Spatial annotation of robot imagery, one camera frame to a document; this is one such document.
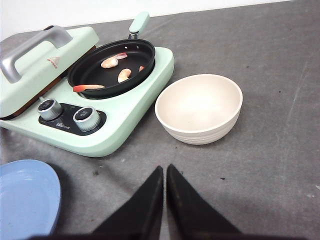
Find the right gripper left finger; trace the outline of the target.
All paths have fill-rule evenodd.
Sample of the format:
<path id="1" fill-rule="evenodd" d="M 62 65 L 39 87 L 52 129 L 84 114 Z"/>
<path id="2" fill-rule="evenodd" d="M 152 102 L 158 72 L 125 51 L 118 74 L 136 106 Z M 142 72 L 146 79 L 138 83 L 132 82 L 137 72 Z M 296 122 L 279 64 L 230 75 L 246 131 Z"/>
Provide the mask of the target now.
<path id="1" fill-rule="evenodd" d="M 102 240 L 158 240 L 164 207 L 164 173 L 157 166 L 132 197 L 92 233 Z"/>

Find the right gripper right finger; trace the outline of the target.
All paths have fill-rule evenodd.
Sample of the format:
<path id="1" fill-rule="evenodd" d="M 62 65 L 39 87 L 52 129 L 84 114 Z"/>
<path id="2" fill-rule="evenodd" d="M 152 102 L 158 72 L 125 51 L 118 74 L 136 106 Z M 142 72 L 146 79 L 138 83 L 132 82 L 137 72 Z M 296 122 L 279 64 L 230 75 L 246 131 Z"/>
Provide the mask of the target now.
<path id="1" fill-rule="evenodd" d="M 183 240 L 225 240 L 242 234 L 200 196 L 173 164 L 166 171 L 166 197 Z"/>

